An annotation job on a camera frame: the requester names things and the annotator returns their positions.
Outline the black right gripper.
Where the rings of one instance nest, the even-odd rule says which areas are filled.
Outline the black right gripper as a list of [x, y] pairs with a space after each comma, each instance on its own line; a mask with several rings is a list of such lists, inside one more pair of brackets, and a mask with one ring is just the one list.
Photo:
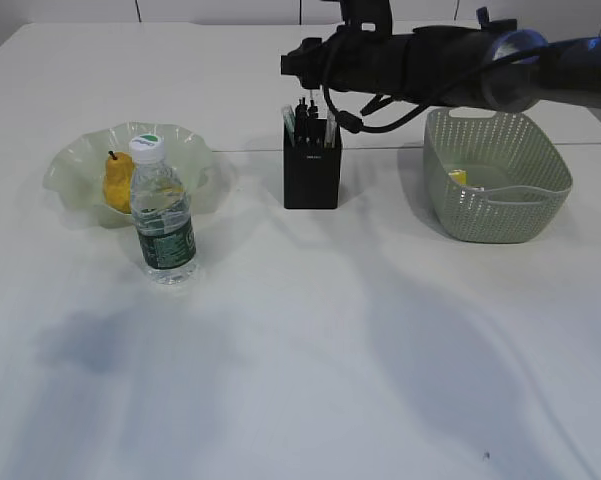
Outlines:
[[305, 38], [282, 55], [280, 73], [295, 77], [306, 90], [326, 86], [342, 93], [378, 94], [370, 52], [379, 45], [377, 32], [342, 24], [327, 39]]

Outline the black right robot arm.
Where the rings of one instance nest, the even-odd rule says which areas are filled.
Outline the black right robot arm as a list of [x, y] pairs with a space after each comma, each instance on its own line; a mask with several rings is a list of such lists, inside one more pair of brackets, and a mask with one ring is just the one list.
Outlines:
[[[477, 10], [476, 28], [430, 25], [393, 31], [387, 1], [343, 1], [328, 39], [305, 38], [281, 58], [281, 72], [319, 89], [351, 133], [394, 131], [430, 107], [524, 112], [540, 100], [601, 109], [601, 37], [550, 43], [516, 20]], [[359, 114], [337, 108], [331, 91], [371, 95]]]

